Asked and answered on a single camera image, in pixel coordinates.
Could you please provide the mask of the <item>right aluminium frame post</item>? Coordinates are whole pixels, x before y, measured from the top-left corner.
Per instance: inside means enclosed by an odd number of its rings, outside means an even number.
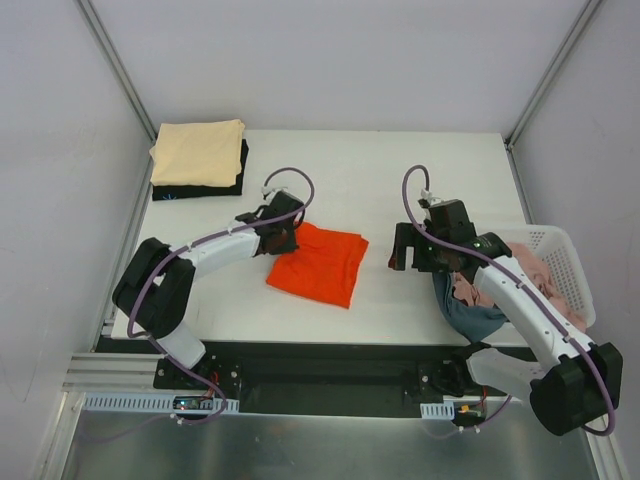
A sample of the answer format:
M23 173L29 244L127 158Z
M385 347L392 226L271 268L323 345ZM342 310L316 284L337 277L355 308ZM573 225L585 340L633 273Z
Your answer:
M604 0L588 0L581 6L576 18L571 23L532 94L519 114L510 133L505 137L505 148L511 152L519 141L529 123L551 92L563 69L569 62L574 50L586 34L588 28L606 2Z

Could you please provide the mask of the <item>blue grey t shirt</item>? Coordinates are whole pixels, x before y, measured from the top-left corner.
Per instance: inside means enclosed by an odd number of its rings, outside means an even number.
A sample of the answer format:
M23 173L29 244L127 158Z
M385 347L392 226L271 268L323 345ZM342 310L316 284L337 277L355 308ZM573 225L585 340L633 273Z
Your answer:
M451 274L433 273L432 282L436 301L444 319L469 342L483 341L508 322L497 307L467 306L456 299Z

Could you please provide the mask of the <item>left aluminium frame post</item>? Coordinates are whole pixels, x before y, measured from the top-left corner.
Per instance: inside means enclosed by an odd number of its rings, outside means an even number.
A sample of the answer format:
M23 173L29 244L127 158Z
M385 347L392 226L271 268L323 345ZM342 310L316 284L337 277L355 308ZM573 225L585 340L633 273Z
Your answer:
M101 54L115 76L118 85L120 86L146 136L151 141L155 140L157 138L157 130L154 127L153 121L147 112L133 81L131 80L116 45L100 18L94 3L90 0L75 0L74 4L83 17L89 32L96 41Z

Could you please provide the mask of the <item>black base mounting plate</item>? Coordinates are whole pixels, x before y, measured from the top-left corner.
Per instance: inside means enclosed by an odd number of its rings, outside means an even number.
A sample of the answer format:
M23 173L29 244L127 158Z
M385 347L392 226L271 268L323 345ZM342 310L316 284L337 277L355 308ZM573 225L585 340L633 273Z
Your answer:
M156 364L157 390L200 393L208 383L243 413L417 418L444 398L456 346L213 342L195 380L169 361Z

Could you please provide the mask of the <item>aluminium frame post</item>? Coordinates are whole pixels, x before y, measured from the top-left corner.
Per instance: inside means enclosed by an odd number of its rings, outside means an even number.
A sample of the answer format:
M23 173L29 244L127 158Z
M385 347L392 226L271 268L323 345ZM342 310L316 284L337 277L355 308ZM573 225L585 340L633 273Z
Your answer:
M157 130L154 127L153 121L147 112L133 81L131 80L116 45L100 18L94 3L90 0L75 0L74 4L83 17L89 32L96 41L101 54L115 76L118 85L120 86L146 136L151 141L155 140L157 138Z
M510 133L505 137L505 148L511 152L519 141L529 123L551 92L563 69L569 62L574 50L586 34L588 28L606 2L604 0L588 0L581 6L576 18L571 23L532 94L519 114Z

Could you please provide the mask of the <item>orange t shirt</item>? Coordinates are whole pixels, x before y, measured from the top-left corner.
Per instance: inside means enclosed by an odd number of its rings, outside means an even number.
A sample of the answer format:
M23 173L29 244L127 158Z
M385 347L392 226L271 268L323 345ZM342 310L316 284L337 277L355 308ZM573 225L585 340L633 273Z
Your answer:
M310 223L296 230L296 240L298 248L275 261L266 284L287 294L348 309L368 240Z

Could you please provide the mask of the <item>folded black t shirt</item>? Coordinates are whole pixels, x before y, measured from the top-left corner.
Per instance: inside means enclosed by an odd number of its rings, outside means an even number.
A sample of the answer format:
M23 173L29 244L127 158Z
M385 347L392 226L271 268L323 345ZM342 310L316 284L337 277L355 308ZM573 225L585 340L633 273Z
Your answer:
M241 196L243 193L246 163L249 155L249 145L245 139L241 143L240 173L236 176L235 183L229 187L211 187L203 185L183 186L153 186L151 199L153 201L170 201L206 197Z

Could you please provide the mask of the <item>folded cream t shirt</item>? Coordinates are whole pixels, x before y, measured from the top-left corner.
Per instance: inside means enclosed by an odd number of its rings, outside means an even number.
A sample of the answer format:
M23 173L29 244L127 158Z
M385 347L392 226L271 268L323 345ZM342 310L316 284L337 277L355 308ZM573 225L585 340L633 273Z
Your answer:
M245 125L239 119L162 123L149 153L154 186L231 187L242 172Z

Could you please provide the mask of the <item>white plastic laundry basket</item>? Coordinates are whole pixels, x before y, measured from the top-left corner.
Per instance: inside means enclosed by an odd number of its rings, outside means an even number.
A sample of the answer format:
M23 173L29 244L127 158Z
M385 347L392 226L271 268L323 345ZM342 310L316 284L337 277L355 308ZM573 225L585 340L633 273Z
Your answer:
M497 234L508 243L521 243L547 264L552 278L570 307L592 326L596 319L591 291L568 234L549 225L499 225L489 232Z

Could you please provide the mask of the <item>aluminium rail front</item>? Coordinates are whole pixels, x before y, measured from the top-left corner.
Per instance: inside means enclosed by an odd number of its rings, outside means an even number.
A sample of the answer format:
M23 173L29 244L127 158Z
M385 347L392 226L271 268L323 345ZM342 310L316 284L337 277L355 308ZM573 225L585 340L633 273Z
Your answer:
M333 351L317 345L302 350L267 344L247 351L219 350L207 355L196 371L186 373L171 361L151 354L87 353L73 356L63 386L88 390L159 390L205 394L220 389L238 399L268 385L328 387L400 387L412 396L443 395L449 386L467 381L455 367L437 387L432 378L451 362L438 349L361 349Z

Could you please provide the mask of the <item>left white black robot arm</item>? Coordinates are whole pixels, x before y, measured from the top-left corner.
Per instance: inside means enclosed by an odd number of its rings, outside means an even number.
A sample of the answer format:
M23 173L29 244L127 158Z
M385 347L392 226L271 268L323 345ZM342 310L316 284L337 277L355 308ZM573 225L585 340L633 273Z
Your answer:
M222 231L172 248L155 237L144 240L119 279L112 301L161 352L177 360L176 375L188 388L204 387L211 365L205 346L185 321L194 281L232 263L298 248L295 230L304 204L274 190L253 212L238 215Z

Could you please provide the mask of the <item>pink t shirt in basket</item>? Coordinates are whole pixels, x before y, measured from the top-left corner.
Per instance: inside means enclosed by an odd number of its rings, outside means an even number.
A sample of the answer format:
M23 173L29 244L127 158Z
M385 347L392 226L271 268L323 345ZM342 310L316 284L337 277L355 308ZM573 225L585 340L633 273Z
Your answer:
M547 264L538 259L524 244L508 243L508 247L536 288L574 327L585 333L586 321L570 307L566 298L560 293ZM489 295L478 290L460 273L455 273L453 276L452 294L465 307L494 308L496 306Z

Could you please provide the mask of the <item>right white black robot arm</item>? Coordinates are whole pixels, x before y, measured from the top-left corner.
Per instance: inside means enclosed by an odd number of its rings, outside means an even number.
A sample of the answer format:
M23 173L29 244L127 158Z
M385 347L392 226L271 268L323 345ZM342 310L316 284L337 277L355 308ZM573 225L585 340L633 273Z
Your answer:
M389 266L426 273L459 273L489 295L535 356L526 362L476 341L450 369L452 387L473 394L483 385L529 404L547 431L578 428L609 436L616 426L623 358L572 325L528 278L495 233L477 233L460 200L419 201L423 221L395 227Z

